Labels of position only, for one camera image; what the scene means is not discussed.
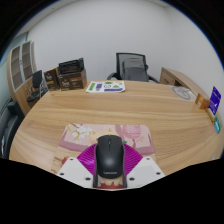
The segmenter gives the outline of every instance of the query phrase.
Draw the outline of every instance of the cardboard box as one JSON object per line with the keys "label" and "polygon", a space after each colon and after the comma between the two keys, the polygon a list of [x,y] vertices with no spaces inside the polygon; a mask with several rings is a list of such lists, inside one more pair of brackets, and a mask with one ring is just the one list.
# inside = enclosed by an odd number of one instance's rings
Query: cardboard box
{"label": "cardboard box", "polygon": [[208,99],[207,96],[204,96],[198,93],[195,103],[197,104],[199,109],[206,109],[209,107],[210,99]]}
{"label": "cardboard box", "polygon": [[86,69],[82,72],[59,74],[58,80],[62,91],[84,89],[87,83]]}
{"label": "cardboard box", "polygon": [[55,91],[60,89],[58,76],[58,67],[51,68],[44,72],[44,77],[47,83],[48,90]]}

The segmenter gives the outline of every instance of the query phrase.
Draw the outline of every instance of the cabinet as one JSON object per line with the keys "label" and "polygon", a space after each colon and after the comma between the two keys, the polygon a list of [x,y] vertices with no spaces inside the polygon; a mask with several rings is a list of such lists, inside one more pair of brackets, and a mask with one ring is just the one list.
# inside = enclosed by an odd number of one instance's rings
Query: cabinet
{"label": "cabinet", "polygon": [[202,88],[200,88],[188,76],[186,76],[185,74],[179,71],[175,71],[173,69],[162,67],[159,83],[172,85],[172,86],[183,86],[185,88],[190,89],[194,93],[195,96],[197,96],[198,93],[207,96],[205,91]]}
{"label": "cabinet", "polygon": [[24,115],[30,106],[27,102],[32,86],[34,66],[33,43],[25,42],[11,50],[7,58],[7,79],[13,100],[17,100]]}

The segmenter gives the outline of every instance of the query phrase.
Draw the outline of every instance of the ceiling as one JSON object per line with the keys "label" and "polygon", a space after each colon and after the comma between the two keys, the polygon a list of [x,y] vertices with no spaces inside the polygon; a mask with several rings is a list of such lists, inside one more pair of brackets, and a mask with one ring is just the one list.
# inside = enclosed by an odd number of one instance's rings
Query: ceiling
{"label": "ceiling", "polygon": [[[28,32],[29,30],[31,30],[37,23],[39,23],[42,19],[44,19],[46,16],[48,16],[49,14],[55,12],[56,10],[64,7],[65,5],[71,4],[73,2],[77,2],[77,1],[81,1],[81,0],[59,0],[56,3],[51,4],[50,6],[48,6],[47,8],[43,9],[41,12],[39,12],[36,16],[34,16],[30,21],[28,21],[23,27],[22,29],[17,33],[16,37]],[[152,2],[154,4],[157,4],[161,7],[170,7],[170,5],[164,3],[161,0],[147,0],[149,2]]]}

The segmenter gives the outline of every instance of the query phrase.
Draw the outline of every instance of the mouse pad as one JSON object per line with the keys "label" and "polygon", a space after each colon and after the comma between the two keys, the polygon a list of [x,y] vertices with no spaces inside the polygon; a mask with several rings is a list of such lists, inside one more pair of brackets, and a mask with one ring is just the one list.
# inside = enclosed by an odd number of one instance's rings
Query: mouse pad
{"label": "mouse pad", "polygon": [[155,150],[148,127],[145,125],[68,124],[62,134],[54,156],[52,172],[58,173],[69,157],[78,157],[89,146],[96,144],[103,135],[120,136],[142,156],[150,156],[156,162]]}

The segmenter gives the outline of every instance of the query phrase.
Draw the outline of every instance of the paper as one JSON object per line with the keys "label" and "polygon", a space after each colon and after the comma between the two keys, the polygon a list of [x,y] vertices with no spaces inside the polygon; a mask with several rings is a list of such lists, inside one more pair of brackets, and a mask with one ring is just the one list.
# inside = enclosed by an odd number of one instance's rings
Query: paper
{"label": "paper", "polygon": [[114,93],[125,91],[124,81],[106,81],[106,82],[94,82],[92,81],[88,88],[87,93]]}

